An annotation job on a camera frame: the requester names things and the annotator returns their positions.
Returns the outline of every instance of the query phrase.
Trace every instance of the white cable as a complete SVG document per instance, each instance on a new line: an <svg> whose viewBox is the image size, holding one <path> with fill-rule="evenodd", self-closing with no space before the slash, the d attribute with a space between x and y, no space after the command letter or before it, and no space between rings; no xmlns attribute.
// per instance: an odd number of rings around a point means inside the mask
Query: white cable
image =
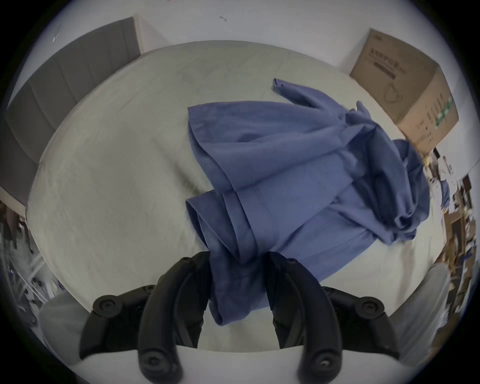
<svg viewBox="0 0 480 384"><path fill-rule="evenodd" d="M23 278L23 276L20 274L20 272L18 272L18 269L17 269L17 267L15 266L15 264L12 263L12 266L15 268L15 271L17 271L17 274L18 274L18 276L20 277L20 279L22 279L23 282L25 283L25 286L26 286L26 287L29 287L29 288L32 290L32 292L35 294L35 296L37 296L38 299L39 299L43 304L45 304L45 303L47 302L47 299L45 299L45 298L43 297L43 295L42 295L40 292L38 292L37 289L36 289L34 286L31 286L31 285Z"/></svg>

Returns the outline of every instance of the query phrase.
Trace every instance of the black screw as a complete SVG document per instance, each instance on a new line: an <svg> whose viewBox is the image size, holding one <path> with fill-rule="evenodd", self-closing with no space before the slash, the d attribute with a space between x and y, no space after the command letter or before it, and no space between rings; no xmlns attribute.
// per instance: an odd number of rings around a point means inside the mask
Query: black screw
<svg viewBox="0 0 480 384"><path fill-rule="evenodd" d="M366 301L363 303L362 309L367 313L375 313L378 311L378 304L373 301Z"/></svg>
<svg viewBox="0 0 480 384"><path fill-rule="evenodd" d="M148 371L165 375L170 372L171 364L165 354L160 351L149 351L140 357L140 364Z"/></svg>
<svg viewBox="0 0 480 384"><path fill-rule="evenodd" d="M115 302L113 300L104 300L100 303L100 309L102 311L108 311L109 309L112 309L115 307Z"/></svg>
<svg viewBox="0 0 480 384"><path fill-rule="evenodd" d="M320 352L315 355L312 361L312 370L317 375L323 375L336 369L337 356L332 352Z"/></svg>

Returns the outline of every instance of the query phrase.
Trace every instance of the white floor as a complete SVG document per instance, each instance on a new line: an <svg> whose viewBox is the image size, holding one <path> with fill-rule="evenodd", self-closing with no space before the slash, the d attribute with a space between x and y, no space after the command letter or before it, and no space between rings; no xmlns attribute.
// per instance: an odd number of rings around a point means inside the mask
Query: white floor
<svg viewBox="0 0 480 384"><path fill-rule="evenodd" d="M345 73L352 69L369 28L391 34L442 67L460 121L438 148L458 178L470 173L473 185L480 181L480 122L465 78L438 31L407 0L77 0L39 38L14 94L63 46L134 13L172 45L198 40L265 43L305 53ZM480 193L475 188L472 198L480 217Z"/></svg>

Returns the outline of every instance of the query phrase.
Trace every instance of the crumpled cloth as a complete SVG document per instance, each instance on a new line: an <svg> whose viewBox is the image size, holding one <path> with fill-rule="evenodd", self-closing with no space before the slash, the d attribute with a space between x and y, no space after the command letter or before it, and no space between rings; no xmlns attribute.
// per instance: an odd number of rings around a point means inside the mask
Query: crumpled cloth
<svg viewBox="0 0 480 384"><path fill-rule="evenodd" d="M298 259L321 281L377 238L413 239L429 214L422 159L409 142L390 140L360 102L348 111L278 79L273 91L293 104L188 110L192 150L214 190L186 205L211 253L218 324L268 305L266 252Z"/></svg>

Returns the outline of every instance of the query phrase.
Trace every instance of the chair backrest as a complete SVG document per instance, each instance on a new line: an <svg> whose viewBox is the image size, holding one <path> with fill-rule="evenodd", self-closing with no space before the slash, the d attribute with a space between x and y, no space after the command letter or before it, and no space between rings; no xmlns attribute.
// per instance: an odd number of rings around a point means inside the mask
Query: chair backrest
<svg viewBox="0 0 480 384"><path fill-rule="evenodd" d="M40 158L73 107L140 56L134 18L87 33L27 80L0 121L0 190L26 206Z"/></svg>

